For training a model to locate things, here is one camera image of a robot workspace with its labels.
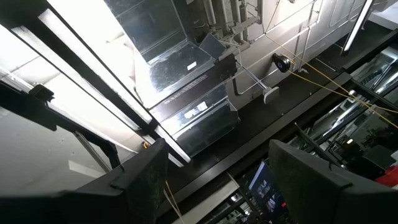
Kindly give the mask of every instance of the black frame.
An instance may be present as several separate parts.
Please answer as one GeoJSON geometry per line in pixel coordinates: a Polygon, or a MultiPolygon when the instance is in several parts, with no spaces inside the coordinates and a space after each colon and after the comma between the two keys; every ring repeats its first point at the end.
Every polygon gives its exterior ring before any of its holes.
{"type": "Polygon", "coordinates": [[[3,81],[0,81],[0,95],[7,96],[0,97],[1,107],[52,131],[56,131],[57,126],[60,126],[71,133],[79,132],[84,135],[89,142],[101,148],[108,157],[113,169],[121,164],[118,151],[113,143],[101,138],[80,124],[51,109],[47,106],[47,102],[31,94],[18,91],[3,81]]]}

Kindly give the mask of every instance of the fluorescent light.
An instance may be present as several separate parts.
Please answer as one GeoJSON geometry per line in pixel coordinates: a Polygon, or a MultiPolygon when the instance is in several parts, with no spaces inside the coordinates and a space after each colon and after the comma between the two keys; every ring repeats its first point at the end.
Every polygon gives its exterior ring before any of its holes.
{"type": "Polygon", "coordinates": [[[343,48],[343,52],[348,51],[349,48],[351,47],[351,45],[353,44],[356,34],[358,33],[359,29],[361,28],[372,4],[373,4],[373,0],[366,0],[361,12],[359,13],[358,19],[355,22],[355,26],[354,26],[353,30],[351,31],[351,33],[349,33],[349,36],[348,36],[347,41],[343,48]]]}

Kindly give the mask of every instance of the yellow cord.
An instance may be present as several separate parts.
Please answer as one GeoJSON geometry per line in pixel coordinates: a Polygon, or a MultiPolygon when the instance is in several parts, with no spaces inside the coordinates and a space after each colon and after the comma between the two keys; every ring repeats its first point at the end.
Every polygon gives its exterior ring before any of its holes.
{"type": "MultiPolygon", "coordinates": [[[[279,6],[280,1],[277,3],[275,11],[271,17],[271,20],[269,21],[268,27],[270,26],[276,11],[278,10],[278,6],[279,6]]],[[[337,82],[335,82],[334,80],[332,80],[331,78],[329,78],[327,75],[325,75],[324,73],[322,73],[321,71],[319,71],[318,69],[316,69],[315,67],[313,67],[312,65],[310,65],[308,62],[306,62],[304,59],[300,58],[299,56],[297,56],[295,53],[293,53],[292,51],[290,51],[289,49],[287,49],[286,47],[284,47],[282,44],[276,42],[274,39],[270,38],[268,36],[268,34],[265,32],[266,37],[271,40],[273,43],[277,44],[279,47],[282,47],[283,49],[285,49],[286,51],[288,51],[289,53],[291,53],[292,55],[294,55],[296,58],[300,59],[304,64],[308,65],[310,68],[314,69],[314,71],[318,72],[319,74],[323,75],[325,78],[327,78],[329,81],[331,81],[333,84],[335,84],[336,86],[338,86],[339,88],[341,88],[342,90],[344,90],[345,92],[347,92],[349,94],[349,91],[346,90],[345,88],[343,88],[341,85],[339,85],[337,82]]],[[[384,117],[383,115],[381,115],[380,113],[378,113],[377,111],[375,111],[374,109],[372,109],[367,103],[357,99],[357,97],[353,97],[354,100],[362,103],[364,106],[366,106],[370,111],[372,111],[373,113],[377,114],[380,118],[382,118],[384,121],[386,121],[387,123],[393,125],[393,127],[398,129],[398,126],[395,125],[393,122],[391,122],[390,120],[388,120],[386,117],[384,117]]]]}
{"type": "MultiPolygon", "coordinates": [[[[144,142],[143,146],[144,146],[145,149],[147,149],[149,147],[149,143],[148,142],[144,142]]],[[[169,186],[169,183],[167,182],[167,180],[166,180],[166,186],[167,186],[167,190],[169,191],[170,195],[172,196],[174,205],[177,208],[177,211],[179,212],[180,217],[182,217],[181,211],[180,211],[180,209],[179,209],[179,207],[178,207],[178,205],[177,205],[177,203],[176,203],[176,201],[174,199],[174,195],[173,195],[173,193],[172,193],[172,191],[170,189],[170,186],[169,186]]]]}
{"type": "Polygon", "coordinates": [[[182,216],[181,211],[180,211],[180,209],[178,208],[178,205],[177,205],[177,203],[176,203],[176,201],[175,201],[175,199],[174,199],[173,193],[172,193],[172,191],[170,190],[170,186],[169,186],[169,183],[167,182],[167,180],[166,180],[166,186],[167,186],[167,190],[169,190],[169,193],[170,193],[170,195],[172,196],[172,199],[173,199],[173,202],[174,202],[175,207],[177,208],[177,211],[179,212],[180,216],[182,216]]]}
{"type": "MultiPolygon", "coordinates": [[[[304,77],[302,77],[302,76],[300,76],[300,75],[297,75],[296,73],[294,73],[294,72],[292,72],[292,71],[289,71],[289,72],[290,72],[290,74],[295,75],[295,76],[301,78],[302,80],[305,80],[305,81],[307,81],[307,82],[309,82],[309,83],[312,83],[312,84],[314,84],[314,85],[316,85],[316,86],[319,86],[319,87],[321,87],[321,88],[324,88],[324,89],[326,89],[326,90],[329,90],[329,91],[331,91],[331,92],[333,92],[333,93],[336,93],[337,95],[340,95],[340,96],[343,96],[343,97],[345,97],[345,98],[349,98],[349,99],[355,100],[355,98],[352,97],[352,96],[346,96],[346,95],[344,95],[344,94],[342,94],[342,93],[339,93],[339,92],[337,92],[337,91],[335,91],[335,90],[329,89],[329,88],[327,88],[327,87],[325,87],[325,86],[323,86],[323,85],[321,85],[321,84],[318,84],[318,83],[316,83],[316,82],[313,82],[313,81],[311,81],[311,80],[309,80],[309,79],[307,79],[307,78],[304,78],[304,77]]],[[[394,111],[394,110],[390,110],[390,109],[387,109],[387,108],[383,108],[383,107],[381,107],[381,106],[373,105],[373,104],[367,103],[367,102],[365,102],[365,101],[361,101],[361,100],[358,100],[358,101],[360,101],[360,102],[362,102],[362,103],[366,103],[366,104],[369,105],[369,106],[374,106],[374,107],[376,107],[376,108],[385,110],[385,111],[390,111],[390,112],[392,112],[392,113],[398,113],[398,111],[394,111]]]]}

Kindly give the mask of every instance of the black ceiling beam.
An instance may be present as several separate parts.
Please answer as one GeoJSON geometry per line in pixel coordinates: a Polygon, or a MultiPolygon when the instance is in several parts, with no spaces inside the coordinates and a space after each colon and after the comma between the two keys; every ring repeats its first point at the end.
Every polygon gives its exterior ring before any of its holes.
{"type": "Polygon", "coordinates": [[[0,81],[0,95],[2,96],[0,97],[1,107],[52,131],[56,131],[57,126],[60,126],[71,133],[79,132],[84,135],[89,142],[101,148],[108,157],[112,168],[120,165],[118,151],[113,143],[99,137],[80,124],[49,108],[46,102],[23,91],[17,91],[2,81],[0,81]]]}
{"type": "MultiPolygon", "coordinates": [[[[24,26],[39,38],[47,47],[53,50],[67,64],[74,68],[82,78],[96,88],[106,99],[134,121],[141,129],[141,135],[149,135],[153,139],[160,136],[155,132],[159,125],[155,118],[147,124],[101,77],[99,77],[82,59],[77,56],[62,40],[60,40],[38,16],[45,10],[52,8],[47,1],[16,0],[0,2],[0,23],[11,31],[17,26],[24,26]]],[[[131,95],[139,104],[140,101],[131,95]]],[[[186,164],[180,154],[169,152],[178,161],[186,164]]]]}

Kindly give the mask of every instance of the glass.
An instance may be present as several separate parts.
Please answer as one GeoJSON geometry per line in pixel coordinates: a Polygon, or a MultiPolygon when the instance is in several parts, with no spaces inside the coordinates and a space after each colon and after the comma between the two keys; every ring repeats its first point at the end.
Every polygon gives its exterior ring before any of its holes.
{"type": "Polygon", "coordinates": [[[75,190],[105,172],[77,138],[0,108],[0,194],[47,194],[75,190]]]}
{"type": "MultiPolygon", "coordinates": [[[[368,101],[365,97],[357,94],[354,90],[350,91],[350,95],[357,97],[359,100],[368,101]]],[[[319,140],[347,120],[351,115],[355,114],[362,107],[364,107],[364,105],[355,100],[344,100],[316,121],[308,135],[315,141],[319,140]]]]}
{"type": "MultiPolygon", "coordinates": [[[[397,123],[396,117],[390,113],[380,109],[376,111],[392,123],[397,123]]],[[[397,137],[397,128],[371,110],[366,110],[324,142],[321,147],[327,148],[351,168],[353,167],[353,172],[373,179],[379,175],[380,171],[396,162],[391,154],[398,150],[397,137]]]]}
{"type": "Polygon", "coordinates": [[[351,75],[370,90],[382,93],[398,80],[397,49],[398,46],[391,45],[351,75]]]}

